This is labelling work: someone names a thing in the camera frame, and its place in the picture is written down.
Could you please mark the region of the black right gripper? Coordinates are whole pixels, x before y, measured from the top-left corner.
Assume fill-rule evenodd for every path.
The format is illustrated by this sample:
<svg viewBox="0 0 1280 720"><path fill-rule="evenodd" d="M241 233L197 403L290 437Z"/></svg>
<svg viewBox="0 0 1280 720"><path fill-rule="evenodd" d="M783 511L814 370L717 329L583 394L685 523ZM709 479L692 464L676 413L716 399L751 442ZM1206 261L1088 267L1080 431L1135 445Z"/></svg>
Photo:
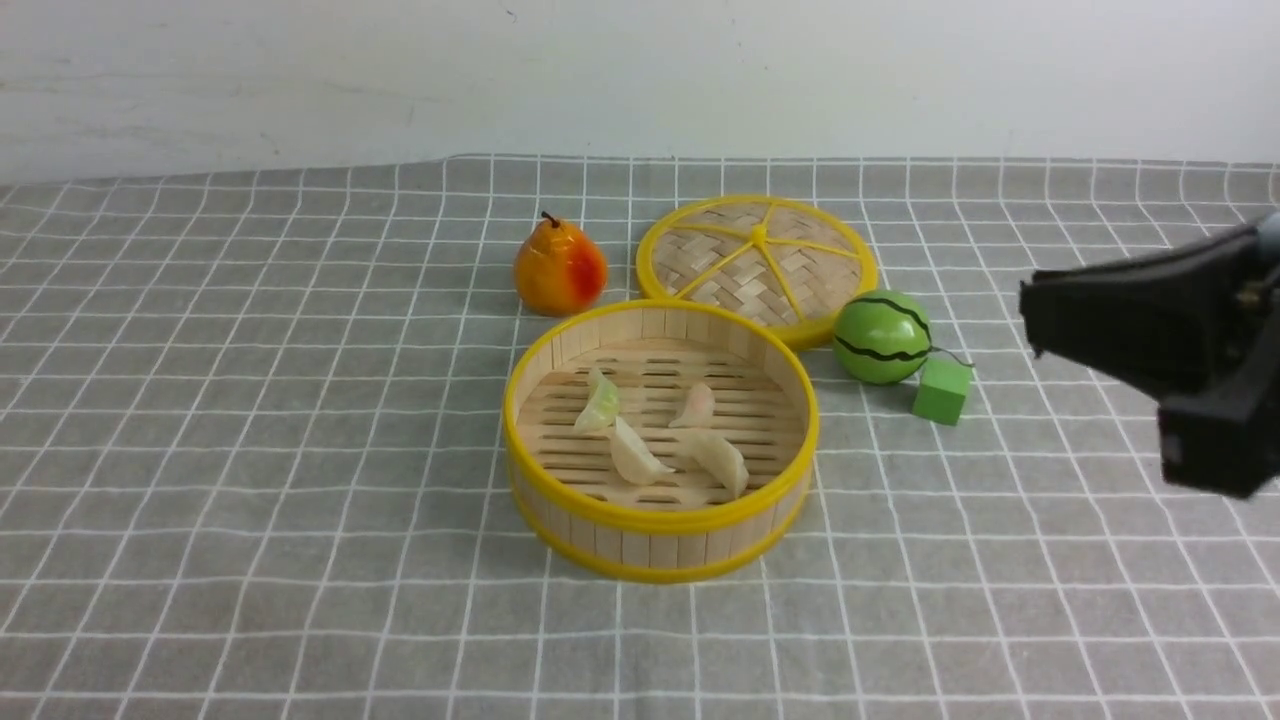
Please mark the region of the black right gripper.
<svg viewBox="0 0 1280 720"><path fill-rule="evenodd" d="M1164 479L1230 498L1279 470L1279 218L1176 249L1037 270L1018 309L1036 355L1157 404Z"/></svg>

